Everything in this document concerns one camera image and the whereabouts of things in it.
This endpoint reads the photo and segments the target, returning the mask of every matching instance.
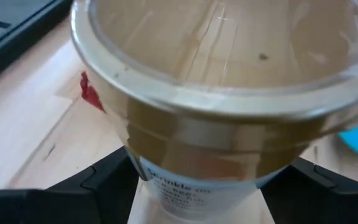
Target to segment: wooden table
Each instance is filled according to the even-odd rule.
[[[84,69],[66,20],[0,76],[0,189],[47,188],[122,145],[105,114],[80,97]],[[358,180],[358,155],[337,139],[303,157]],[[139,192],[134,206],[142,208],[151,202]],[[250,223],[272,223],[259,192],[248,201]]]

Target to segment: plastic container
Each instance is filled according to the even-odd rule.
[[[89,79],[150,193],[205,221],[358,124],[358,1],[77,1]]]

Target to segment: clear plastic lid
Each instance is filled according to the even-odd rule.
[[[281,120],[358,102],[358,0],[83,0],[72,16],[84,61],[156,108]]]
[[[320,87],[358,75],[358,0],[98,0],[93,26],[130,67],[181,85]]]

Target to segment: container label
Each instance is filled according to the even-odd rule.
[[[146,187],[161,201],[162,207],[189,220],[205,220],[229,210],[275,175],[247,182],[197,180],[171,173],[143,157],[140,164],[149,180]]]

